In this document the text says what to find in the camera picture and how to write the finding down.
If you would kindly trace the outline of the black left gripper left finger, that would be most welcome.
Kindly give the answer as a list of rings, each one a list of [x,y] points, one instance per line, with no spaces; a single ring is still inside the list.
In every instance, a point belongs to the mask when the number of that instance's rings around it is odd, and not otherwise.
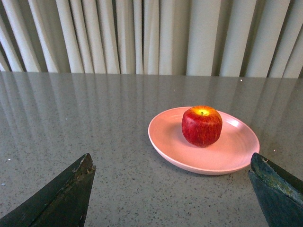
[[[84,154],[0,220],[2,227],[82,227],[96,167]]]

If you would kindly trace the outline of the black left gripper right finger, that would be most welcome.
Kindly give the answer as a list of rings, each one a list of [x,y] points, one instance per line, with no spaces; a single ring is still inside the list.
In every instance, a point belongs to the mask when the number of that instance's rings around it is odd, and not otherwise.
[[[303,225],[303,182],[264,156],[254,153],[250,182],[270,227]]]

